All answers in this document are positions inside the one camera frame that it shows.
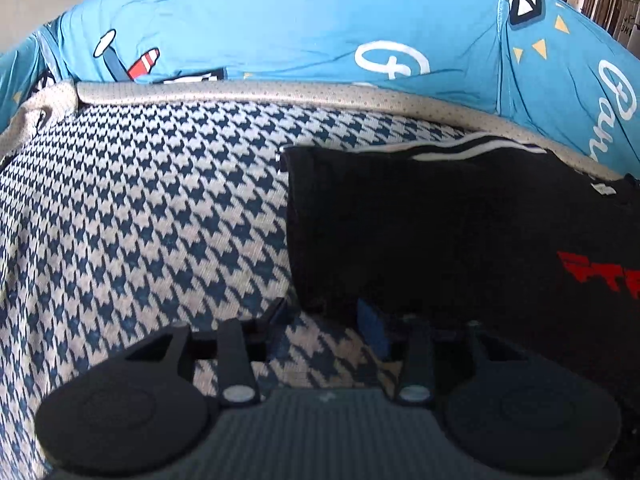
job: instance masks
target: houndstooth fabric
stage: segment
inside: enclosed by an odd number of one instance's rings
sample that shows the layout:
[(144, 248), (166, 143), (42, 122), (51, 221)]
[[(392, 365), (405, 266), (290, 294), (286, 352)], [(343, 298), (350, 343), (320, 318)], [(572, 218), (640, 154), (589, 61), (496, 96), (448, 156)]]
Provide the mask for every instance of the houndstooth fabric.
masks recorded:
[[(0, 170), (0, 472), (40, 478), (34, 412), (49, 392), (174, 320), (207, 330), (287, 293), (294, 142), (447, 140), (446, 126), (237, 102), (91, 106), (47, 125)], [(302, 317), (265, 388), (392, 380), (358, 337)], [(212, 363), (196, 385), (215, 391)]]

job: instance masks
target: white letter print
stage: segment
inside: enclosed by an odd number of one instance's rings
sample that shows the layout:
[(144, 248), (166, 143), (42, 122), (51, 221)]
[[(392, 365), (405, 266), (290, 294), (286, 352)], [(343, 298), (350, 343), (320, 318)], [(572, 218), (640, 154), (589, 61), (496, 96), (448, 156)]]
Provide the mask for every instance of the white letter print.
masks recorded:
[(604, 130), (605, 123), (608, 124), (611, 128), (615, 127), (616, 125), (616, 117), (613, 114), (613, 108), (611, 108), (609, 101), (607, 101), (604, 97), (601, 97), (598, 103), (600, 104), (600, 114), (598, 115), (598, 126), (593, 127), (593, 133), (595, 133), (600, 140), (589, 140), (589, 149), (591, 151), (590, 157), (596, 162), (598, 161), (598, 156), (593, 151), (593, 149), (598, 148), (602, 153), (607, 153), (609, 148), (604, 143), (604, 141), (606, 140), (607, 142), (613, 142), (613, 137), (611, 137)]
[[(610, 79), (604, 73), (606, 68), (611, 70), (615, 75), (617, 75), (620, 78), (620, 81), (622, 82), (618, 83), (618, 86), (614, 86), (614, 84), (610, 81)], [(611, 91), (616, 95), (616, 102), (618, 104), (618, 111), (620, 112), (620, 117), (622, 117), (625, 121), (631, 120), (631, 118), (634, 116), (634, 113), (636, 113), (636, 108), (638, 107), (638, 101), (636, 100), (636, 93), (634, 92), (634, 89), (632, 88), (631, 83), (629, 82), (629, 79), (627, 79), (626, 76), (622, 72), (620, 72), (620, 69), (617, 66), (615, 66), (613, 63), (610, 63), (609, 61), (606, 61), (604, 59), (600, 62), (598, 66), (598, 72), (600, 73), (600, 78), (602, 79), (602, 82), (605, 85), (607, 85), (611, 89)], [(629, 90), (629, 93), (631, 94), (631, 104), (629, 104), (629, 96), (624, 92), (622, 83), (626, 85), (626, 87)], [(620, 102), (621, 97), (622, 97), (622, 100), (625, 102), (625, 104), (629, 105), (629, 108), (627, 108), (626, 110), (622, 109), (622, 103)]]
[(356, 64), (364, 70), (370, 72), (379, 72), (387, 74), (389, 79), (395, 79), (397, 73), (410, 76), (411, 69), (407, 65), (398, 64), (398, 58), (396, 56), (390, 56), (389, 61), (385, 65), (380, 63), (374, 63), (365, 59), (363, 54), (369, 50), (395, 50), (396, 52), (402, 52), (413, 57), (420, 66), (420, 74), (428, 74), (431, 70), (429, 68), (429, 61), (423, 56), (421, 52), (415, 50), (410, 46), (406, 46), (402, 43), (395, 43), (394, 41), (372, 41), (371, 43), (361, 44), (356, 49)]

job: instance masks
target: clothing tag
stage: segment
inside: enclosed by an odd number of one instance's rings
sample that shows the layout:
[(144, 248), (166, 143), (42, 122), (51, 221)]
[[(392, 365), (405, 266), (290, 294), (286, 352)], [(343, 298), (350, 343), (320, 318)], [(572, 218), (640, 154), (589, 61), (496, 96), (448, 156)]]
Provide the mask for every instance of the clothing tag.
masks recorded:
[(604, 195), (604, 196), (609, 196), (609, 195), (615, 195), (616, 194), (616, 190), (615, 189), (613, 189), (611, 186), (607, 186), (607, 184), (604, 184), (604, 183), (591, 184), (591, 187), (593, 187), (593, 189), (595, 189), (598, 193), (600, 193), (601, 195)]

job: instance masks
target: gray piping trim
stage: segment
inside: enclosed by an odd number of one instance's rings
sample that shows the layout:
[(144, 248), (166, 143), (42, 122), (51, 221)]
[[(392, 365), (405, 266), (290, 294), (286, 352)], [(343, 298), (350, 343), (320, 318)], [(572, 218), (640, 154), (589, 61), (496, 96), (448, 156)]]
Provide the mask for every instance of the gray piping trim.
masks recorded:
[(182, 101), (253, 101), (312, 105), (382, 112), (413, 119), (449, 124), (458, 128), (486, 131), (553, 151), (567, 165), (604, 180), (621, 175), (503, 118), (428, 97), (382, 90), (369, 86), (325, 83), (267, 81), (217, 81), (141, 85), (136, 83), (78, 83), (78, 98), (89, 104), (143, 105)]
[(39, 131), (78, 111), (78, 94), (73, 81), (43, 88), (22, 103), (11, 123), (0, 133), (0, 166), (3, 157), (15, 155)]

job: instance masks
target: yellow triangle print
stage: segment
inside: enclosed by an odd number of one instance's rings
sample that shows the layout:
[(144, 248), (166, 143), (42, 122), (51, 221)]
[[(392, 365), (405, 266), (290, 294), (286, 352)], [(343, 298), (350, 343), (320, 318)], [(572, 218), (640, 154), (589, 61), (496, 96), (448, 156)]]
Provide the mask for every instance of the yellow triangle print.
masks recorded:
[(556, 18), (556, 28), (565, 34), (570, 34), (569, 29), (566, 28), (566, 23), (560, 16)]
[(522, 53), (524, 52), (524, 50), (522, 50), (521, 48), (517, 48), (517, 47), (513, 47), (513, 53), (516, 56), (516, 60), (518, 61), (518, 64), (520, 64), (520, 58), (522, 57)]
[(538, 54), (540, 54), (540, 56), (542, 56), (543, 58), (546, 59), (546, 42), (545, 42), (545, 40), (537, 41), (536, 43), (534, 43), (531, 46), (535, 49), (535, 51)]

